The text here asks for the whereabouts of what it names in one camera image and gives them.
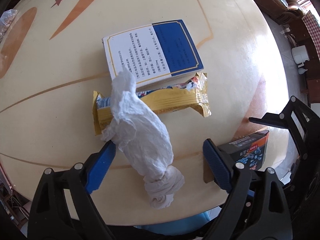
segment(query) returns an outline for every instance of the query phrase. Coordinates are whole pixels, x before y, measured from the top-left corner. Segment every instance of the star pattern on table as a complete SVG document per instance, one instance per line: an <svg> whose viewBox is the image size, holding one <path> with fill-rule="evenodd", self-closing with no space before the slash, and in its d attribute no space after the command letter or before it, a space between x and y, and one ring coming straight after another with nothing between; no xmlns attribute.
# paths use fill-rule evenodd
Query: star pattern on table
<svg viewBox="0 0 320 240"><path fill-rule="evenodd" d="M58 6L59 6L59 4L61 3L61 1L62 1L62 0L56 0L55 4L52 5L51 8L52 8L53 6L55 6L55 5L58 5Z"/></svg>

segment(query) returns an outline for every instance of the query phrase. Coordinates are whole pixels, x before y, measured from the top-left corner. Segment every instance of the transparent plastic bag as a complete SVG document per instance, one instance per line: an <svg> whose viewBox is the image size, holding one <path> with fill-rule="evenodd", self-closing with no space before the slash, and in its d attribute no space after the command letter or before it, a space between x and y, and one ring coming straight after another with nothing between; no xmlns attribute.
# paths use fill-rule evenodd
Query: transparent plastic bag
<svg viewBox="0 0 320 240"><path fill-rule="evenodd" d="M18 10L10 9L8 11L5 11L0 17L0 42L5 32L8 30L14 18L16 17L17 13Z"/></svg>

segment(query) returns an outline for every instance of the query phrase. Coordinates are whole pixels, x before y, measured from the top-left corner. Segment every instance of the checkered cloth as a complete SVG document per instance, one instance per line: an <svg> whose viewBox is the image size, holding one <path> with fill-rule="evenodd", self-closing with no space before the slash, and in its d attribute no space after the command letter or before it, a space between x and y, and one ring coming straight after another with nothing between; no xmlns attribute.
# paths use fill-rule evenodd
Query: checkered cloth
<svg viewBox="0 0 320 240"><path fill-rule="evenodd" d="M313 43L315 44L318 57L320 59L320 26L315 16L308 11L308 13L302 18L302 21L308 29L308 33L311 36Z"/></svg>

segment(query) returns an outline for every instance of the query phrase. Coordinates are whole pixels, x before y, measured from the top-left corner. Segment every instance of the round table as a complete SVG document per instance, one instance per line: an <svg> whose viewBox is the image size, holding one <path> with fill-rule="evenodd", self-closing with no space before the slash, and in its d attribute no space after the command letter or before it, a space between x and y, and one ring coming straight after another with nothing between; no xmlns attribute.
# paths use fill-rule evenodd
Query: round table
<svg viewBox="0 0 320 240"><path fill-rule="evenodd" d="M182 19L208 74L212 111L208 118L191 108L159 116L173 165L185 177L170 207L149 206L142 177L117 152L92 193L107 224L161 223L222 204L226 192L203 181L203 141L220 145L263 129L247 118L279 113L288 101L279 50L253 0L21 0L16 9L0 44L0 160L14 189L30 200L46 167L69 169L104 144L94 135L92 93L111 92L105 36ZM287 130L267 129L262 170L281 163L288 143Z"/></svg>

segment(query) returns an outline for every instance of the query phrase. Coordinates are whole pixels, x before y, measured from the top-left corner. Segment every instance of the crumpled tissue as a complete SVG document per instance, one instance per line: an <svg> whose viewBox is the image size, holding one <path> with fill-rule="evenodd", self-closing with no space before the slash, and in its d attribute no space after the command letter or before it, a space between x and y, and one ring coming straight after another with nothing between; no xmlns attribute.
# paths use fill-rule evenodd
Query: crumpled tissue
<svg viewBox="0 0 320 240"><path fill-rule="evenodd" d="M126 68L112 81L110 108L113 119L102 131L102 140L112 140L144 176L150 206L168 207L184 184L184 177L170 165L173 152L166 126L137 97L135 78Z"/></svg>

